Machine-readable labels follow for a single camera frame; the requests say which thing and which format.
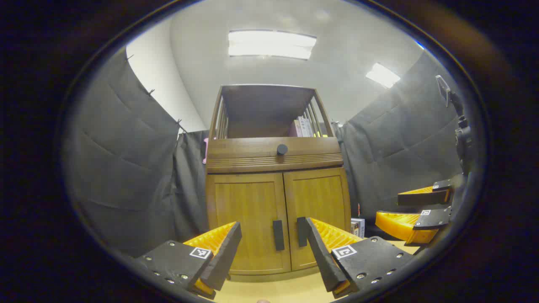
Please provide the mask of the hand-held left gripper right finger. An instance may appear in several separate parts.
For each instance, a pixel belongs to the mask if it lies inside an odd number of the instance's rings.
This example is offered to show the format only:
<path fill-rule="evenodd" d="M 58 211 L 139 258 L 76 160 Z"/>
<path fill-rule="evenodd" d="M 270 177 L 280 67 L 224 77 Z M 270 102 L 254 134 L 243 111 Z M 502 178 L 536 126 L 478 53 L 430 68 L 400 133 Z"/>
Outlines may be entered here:
<path fill-rule="evenodd" d="M 378 292 L 414 260 L 380 237 L 360 238 L 314 218 L 306 218 L 306 232 L 325 288 L 335 299 Z"/>

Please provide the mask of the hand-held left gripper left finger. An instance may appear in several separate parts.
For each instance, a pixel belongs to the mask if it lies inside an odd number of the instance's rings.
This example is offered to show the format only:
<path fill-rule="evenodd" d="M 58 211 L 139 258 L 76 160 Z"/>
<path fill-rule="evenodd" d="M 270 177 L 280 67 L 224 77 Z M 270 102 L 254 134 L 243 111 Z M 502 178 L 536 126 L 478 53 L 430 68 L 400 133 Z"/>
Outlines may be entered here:
<path fill-rule="evenodd" d="M 221 291 L 242 238 L 239 222 L 183 243 L 167 240 L 134 262 L 150 276 L 207 299 Z"/>

